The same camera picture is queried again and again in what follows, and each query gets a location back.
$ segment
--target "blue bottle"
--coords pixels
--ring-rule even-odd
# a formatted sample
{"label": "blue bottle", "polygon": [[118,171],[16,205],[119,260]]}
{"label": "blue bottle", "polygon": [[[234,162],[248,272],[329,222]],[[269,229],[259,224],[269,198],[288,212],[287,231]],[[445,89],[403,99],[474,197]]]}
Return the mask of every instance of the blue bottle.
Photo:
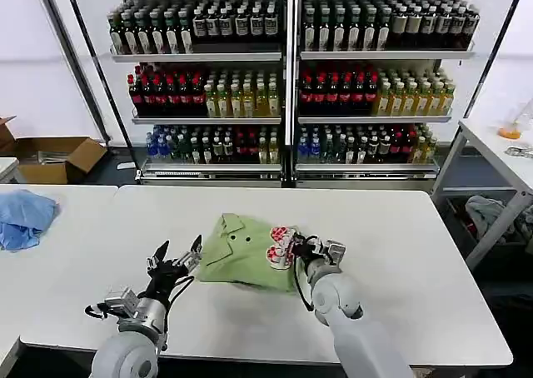
{"label": "blue bottle", "polygon": [[298,162],[307,163],[309,158],[309,146],[307,145],[306,138],[301,137],[298,144]]}
{"label": "blue bottle", "polygon": [[311,143],[309,162],[320,163],[320,140],[318,138],[313,138],[313,142]]}

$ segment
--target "cardboard box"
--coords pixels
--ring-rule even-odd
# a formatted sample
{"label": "cardboard box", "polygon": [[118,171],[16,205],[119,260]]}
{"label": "cardboard box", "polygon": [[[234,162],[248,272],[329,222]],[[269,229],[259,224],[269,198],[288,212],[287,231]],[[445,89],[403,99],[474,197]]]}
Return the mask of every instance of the cardboard box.
{"label": "cardboard box", "polygon": [[[31,184],[79,183],[106,154],[107,149],[87,137],[43,137],[15,139],[6,123],[15,117],[0,118],[0,156],[13,156],[18,170]],[[38,164],[37,151],[68,152],[65,162]]]}

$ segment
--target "blue cloth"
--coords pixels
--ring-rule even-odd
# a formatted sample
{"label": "blue cloth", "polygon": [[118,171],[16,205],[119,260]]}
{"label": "blue cloth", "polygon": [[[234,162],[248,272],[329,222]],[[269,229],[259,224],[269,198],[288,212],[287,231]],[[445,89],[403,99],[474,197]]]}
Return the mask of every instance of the blue cloth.
{"label": "blue cloth", "polygon": [[0,193],[0,248],[8,251],[39,244],[38,235],[54,218],[57,203],[25,189]]}

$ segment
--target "white table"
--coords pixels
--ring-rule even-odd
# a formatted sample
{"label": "white table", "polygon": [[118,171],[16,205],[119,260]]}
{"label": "white table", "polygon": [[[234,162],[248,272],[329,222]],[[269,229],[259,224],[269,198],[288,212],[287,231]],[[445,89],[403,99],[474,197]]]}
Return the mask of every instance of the white table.
{"label": "white table", "polygon": [[[342,262],[366,311],[412,366],[506,366],[512,354],[431,199],[420,191],[121,187],[109,213],[21,334],[34,346],[96,350],[117,332],[84,308],[107,291],[146,287],[146,258],[165,240],[180,256],[223,212],[296,224],[347,246]],[[170,357],[338,363],[329,328],[296,294],[195,281],[170,314]]]}
{"label": "white table", "polygon": [[533,202],[533,160],[529,157],[513,157],[505,154],[508,147],[532,147],[533,132],[525,132],[521,139],[511,140],[497,134],[498,127],[487,126],[483,122],[463,119],[459,122],[459,132],[450,149],[450,154],[442,166],[431,192],[431,199],[437,202],[443,181],[450,165],[461,155],[466,142],[477,151],[515,188],[516,194],[491,228],[480,239],[477,246],[466,258],[466,264],[474,269],[492,249],[507,227]]}
{"label": "white table", "polygon": [[18,159],[16,157],[0,157],[0,184],[8,183],[13,178],[20,184],[26,182],[17,166]]}
{"label": "white table", "polygon": [[57,305],[44,306],[40,297],[81,251],[81,238],[95,229],[117,187],[64,185],[0,186],[0,192],[28,189],[55,200],[59,214],[42,234],[38,246],[18,252],[0,251],[0,376],[17,358],[18,337],[30,316],[61,315]]}

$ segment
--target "drink shelf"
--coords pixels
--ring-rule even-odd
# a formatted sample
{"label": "drink shelf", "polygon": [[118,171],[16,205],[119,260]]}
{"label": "drink shelf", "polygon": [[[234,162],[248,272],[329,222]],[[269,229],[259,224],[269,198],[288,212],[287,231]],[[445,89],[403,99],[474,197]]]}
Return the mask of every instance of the drink shelf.
{"label": "drink shelf", "polygon": [[297,173],[313,174],[350,174],[350,173],[398,173],[398,172],[438,172],[439,166],[435,163],[383,163],[383,164],[306,164],[297,163]]}
{"label": "drink shelf", "polygon": [[254,118],[209,118],[209,117],[134,117],[136,125],[273,125],[281,122],[280,117]]}
{"label": "drink shelf", "polygon": [[469,59],[473,51],[302,51],[302,60],[437,60]]}
{"label": "drink shelf", "polygon": [[158,176],[194,176],[198,174],[280,174],[281,164],[184,164],[146,162],[145,174]]}
{"label": "drink shelf", "polygon": [[448,122],[451,110],[446,116],[354,116],[354,117],[298,117],[300,124],[409,124],[423,122]]}
{"label": "drink shelf", "polygon": [[140,62],[279,62],[281,52],[250,53],[173,53],[155,55],[115,55],[112,59],[118,63]]}

